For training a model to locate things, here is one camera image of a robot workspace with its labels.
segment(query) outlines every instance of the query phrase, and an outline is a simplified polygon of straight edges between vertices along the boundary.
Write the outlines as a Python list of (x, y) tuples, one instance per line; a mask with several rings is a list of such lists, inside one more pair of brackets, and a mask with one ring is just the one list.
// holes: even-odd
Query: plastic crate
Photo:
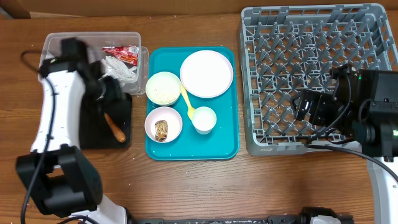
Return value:
[(120, 47), (133, 45), (139, 48), (137, 63), (137, 78), (135, 80), (120, 81), (122, 91), (131, 95), (145, 93), (145, 85), (148, 80), (149, 53), (145, 47), (141, 47), (141, 36), (137, 32), (66, 32), (49, 34), (45, 39), (40, 65), (46, 58), (53, 58), (61, 54), (61, 40), (76, 37), (84, 41), (88, 49), (89, 62), (105, 58), (103, 47)]
[[(294, 120), (289, 100), (304, 89), (331, 93), (332, 66), (397, 67), (396, 45), (380, 4), (247, 7), (241, 19), (246, 148), (255, 156), (319, 151), (303, 144), (323, 127)], [(330, 138), (345, 137), (333, 133)], [(313, 144), (330, 143), (321, 136)], [(358, 142), (341, 147), (360, 150)]]

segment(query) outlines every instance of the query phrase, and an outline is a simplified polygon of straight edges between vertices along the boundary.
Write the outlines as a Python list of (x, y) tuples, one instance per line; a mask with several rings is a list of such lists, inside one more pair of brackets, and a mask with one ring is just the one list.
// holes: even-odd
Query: white cup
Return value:
[(199, 134), (208, 134), (216, 125), (217, 115), (207, 106), (199, 107), (193, 112), (192, 124)]

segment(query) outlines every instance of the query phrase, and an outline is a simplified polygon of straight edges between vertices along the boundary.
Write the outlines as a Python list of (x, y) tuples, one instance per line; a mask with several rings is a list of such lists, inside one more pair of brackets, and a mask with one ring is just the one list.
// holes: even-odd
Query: brown snack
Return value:
[(111, 117), (107, 114), (105, 114), (105, 120), (108, 123), (109, 127), (111, 128), (114, 137), (119, 141), (119, 142), (125, 142), (126, 141), (126, 135), (120, 130), (120, 128), (113, 122)]
[(167, 138), (167, 122), (165, 120), (160, 120), (155, 123), (156, 141), (164, 141)]

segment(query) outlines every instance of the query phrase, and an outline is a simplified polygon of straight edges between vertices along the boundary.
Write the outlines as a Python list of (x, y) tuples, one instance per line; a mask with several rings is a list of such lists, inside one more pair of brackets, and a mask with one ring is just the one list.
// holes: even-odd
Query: brown carrot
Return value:
[(114, 137), (119, 141), (119, 142), (125, 142), (126, 141), (126, 135), (120, 130), (120, 128), (113, 122), (111, 117), (107, 114), (105, 114), (105, 120), (108, 123), (109, 127), (111, 128)]

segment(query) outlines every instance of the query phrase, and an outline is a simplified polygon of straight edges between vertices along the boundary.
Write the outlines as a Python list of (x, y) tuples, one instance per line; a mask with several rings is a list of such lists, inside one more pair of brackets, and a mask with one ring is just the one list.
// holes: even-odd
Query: bowl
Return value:
[(181, 95), (181, 81), (171, 72), (159, 72), (148, 79), (145, 91), (153, 103), (170, 106)]
[(216, 113), (207, 106), (201, 106), (193, 112), (192, 124), (199, 134), (210, 133), (216, 123)]
[[(167, 122), (167, 137), (164, 141), (156, 141), (155, 123), (161, 120)], [(152, 110), (145, 119), (145, 132), (155, 142), (168, 143), (173, 141), (180, 135), (182, 130), (182, 118), (180, 114), (173, 108), (168, 106), (161, 106)]]

